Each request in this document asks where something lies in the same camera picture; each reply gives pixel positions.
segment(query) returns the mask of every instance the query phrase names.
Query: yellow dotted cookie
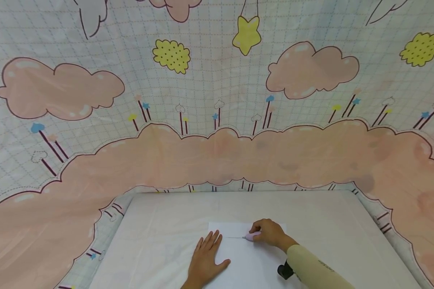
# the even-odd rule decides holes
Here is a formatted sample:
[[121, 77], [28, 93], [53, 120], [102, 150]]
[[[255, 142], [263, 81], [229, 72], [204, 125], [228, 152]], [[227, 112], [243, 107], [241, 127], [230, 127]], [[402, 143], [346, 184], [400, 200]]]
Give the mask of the yellow dotted cookie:
[[434, 58], [434, 34], [418, 33], [400, 52], [402, 60], [412, 66], [424, 66]]
[[176, 73], [186, 73], [190, 62], [190, 49], [184, 48], [183, 44], [178, 44], [172, 40], [156, 40], [156, 48], [153, 49], [154, 61], [167, 66]]

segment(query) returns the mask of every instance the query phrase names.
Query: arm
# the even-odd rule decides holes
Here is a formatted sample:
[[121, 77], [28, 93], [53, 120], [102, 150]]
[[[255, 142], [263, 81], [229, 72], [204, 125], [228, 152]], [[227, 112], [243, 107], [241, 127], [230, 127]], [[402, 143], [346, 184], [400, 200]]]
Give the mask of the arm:
[[254, 241], [263, 241], [283, 250], [289, 266], [309, 289], [354, 289], [341, 275], [286, 235], [277, 223], [270, 219], [256, 221], [250, 233], [261, 229], [262, 233], [254, 236]]

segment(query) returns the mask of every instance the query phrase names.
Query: blue flower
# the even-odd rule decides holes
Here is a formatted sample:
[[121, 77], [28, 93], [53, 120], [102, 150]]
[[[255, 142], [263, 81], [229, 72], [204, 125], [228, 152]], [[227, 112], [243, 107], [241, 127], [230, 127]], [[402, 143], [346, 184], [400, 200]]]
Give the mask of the blue flower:
[[44, 126], [43, 124], [36, 124], [36, 123], [33, 123], [32, 126], [31, 126], [31, 132], [32, 132], [33, 134], [36, 134], [36, 133], [38, 133], [39, 131], [44, 130], [44, 129], [45, 129], [45, 126]]

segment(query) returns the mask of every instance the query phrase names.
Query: beige sleeve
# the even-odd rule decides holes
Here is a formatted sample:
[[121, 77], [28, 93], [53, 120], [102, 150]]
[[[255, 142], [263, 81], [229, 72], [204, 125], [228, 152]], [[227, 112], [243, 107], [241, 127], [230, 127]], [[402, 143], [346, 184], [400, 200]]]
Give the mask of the beige sleeve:
[[289, 247], [288, 264], [309, 289], [354, 289], [336, 271], [299, 244]]

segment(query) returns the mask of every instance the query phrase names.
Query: pink pen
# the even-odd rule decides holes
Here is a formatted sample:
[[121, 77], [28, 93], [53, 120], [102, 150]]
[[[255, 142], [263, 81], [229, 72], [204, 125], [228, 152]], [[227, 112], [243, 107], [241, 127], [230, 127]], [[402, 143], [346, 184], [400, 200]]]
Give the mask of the pink pen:
[[254, 232], [254, 233], [251, 233], [251, 234], [246, 234], [246, 236], [244, 236], [244, 238], [246, 239], [246, 240], [248, 240], [248, 241], [254, 241], [254, 236], [257, 236], [257, 235], [260, 235], [262, 232]]

